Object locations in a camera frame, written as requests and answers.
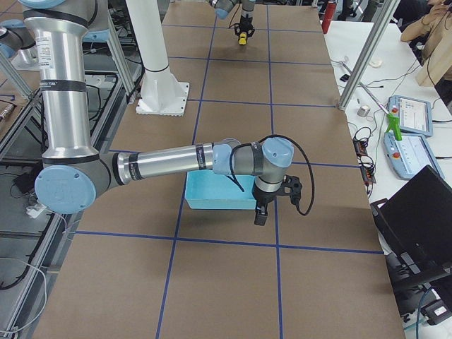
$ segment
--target white desk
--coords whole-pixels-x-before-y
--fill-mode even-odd
[[[331,59],[340,61],[344,60],[345,56],[347,56],[349,59],[347,65],[353,69],[371,27],[372,23],[333,21],[328,34],[325,35],[326,45]],[[374,53],[374,58],[380,58],[383,63],[381,67],[377,69],[370,66],[367,68],[362,77],[362,82],[364,84],[385,78],[398,78],[399,76],[406,74],[413,63],[415,63],[415,65],[411,68],[412,70],[419,65],[411,52],[411,49],[408,47],[408,44],[400,41],[400,31],[394,24],[390,24],[386,29],[386,32]],[[380,102],[384,104],[388,102],[388,98],[393,94],[405,95],[433,102],[439,97],[435,89],[419,87],[416,82],[415,76],[420,69],[421,68],[419,67],[413,73],[407,75],[395,93],[393,92],[402,81],[402,78],[396,81],[382,81],[372,84],[383,85],[384,88],[371,88],[371,91]],[[346,70],[339,66],[334,66],[334,72],[338,85],[345,86],[345,83],[340,81],[339,78],[344,73],[347,73]],[[357,110],[361,105],[369,105],[371,107],[369,116],[378,109],[370,96],[368,96],[362,88],[358,88],[345,111],[347,120],[350,123],[356,124],[358,128],[368,126],[373,129],[375,127],[373,121],[357,116]],[[451,114],[442,100],[436,101],[432,115],[434,120],[452,119]],[[383,112],[377,112],[376,120],[379,127],[382,118]],[[387,126],[387,121],[384,119],[381,134],[384,133]],[[374,185],[373,193],[369,199],[371,202],[382,198],[390,198],[407,183],[407,181],[399,179],[392,170],[385,154],[383,135],[380,138],[380,142],[377,144],[379,130],[380,128],[374,132],[374,136],[370,138],[369,146],[367,148],[369,155],[376,161],[376,184]],[[352,125],[350,125],[350,133],[352,136],[355,134],[355,128]],[[367,132],[363,131],[359,136],[367,136]],[[435,156],[452,156],[452,123],[435,124],[434,135],[431,138],[428,138],[428,142]],[[452,186],[452,160],[439,160],[439,165],[446,177],[446,181]],[[409,339],[415,338],[414,328],[407,330],[405,335]],[[423,339],[452,338],[452,319],[448,319],[438,326],[420,326],[420,337]]]

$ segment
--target green handle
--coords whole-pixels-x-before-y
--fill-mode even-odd
[[[397,141],[402,140],[402,132],[400,132],[400,118],[393,114],[388,114],[388,129],[386,129],[386,133],[392,131],[394,133],[394,139]]]

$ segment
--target metal frame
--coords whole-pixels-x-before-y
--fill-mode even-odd
[[[394,11],[399,4],[400,0],[385,1],[383,8],[381,9],[380,16],[376,20],[374,26],[372,27],[366,42],[364,43],[364,48],[356,61],[353,72],[351,73],[350,79],[347,81],[347,85],[344,88],[342,95],[337,103],[337,108],[345,111],[348,103],[352,99],[353,92],[359,85],[361,78],[366,71],[366,67],[369,64],[372,54],[375,52],[381,37],[386,31],[386,27],[389,20],[392,18]]]

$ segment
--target white pillar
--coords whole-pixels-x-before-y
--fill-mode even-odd
[[[145,66],[136,112],[183,115],[189,84],[178,82],[170,71],[157,0],[126,0],[126,3]]]

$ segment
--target white mounting plate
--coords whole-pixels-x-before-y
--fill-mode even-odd
[[[138,114],[157,114],[157,115],[171,115],[175,117],[181,117],[184,115],[186,102],[189,97],[190,84],[189,83],[179,83],[181,87],[184,89],[183,97],[176,97],[175,101],[162,109],[153,109],[147,106],[144,103],[143,99],[138,101],[138,105],[136,107],[136,112]]]

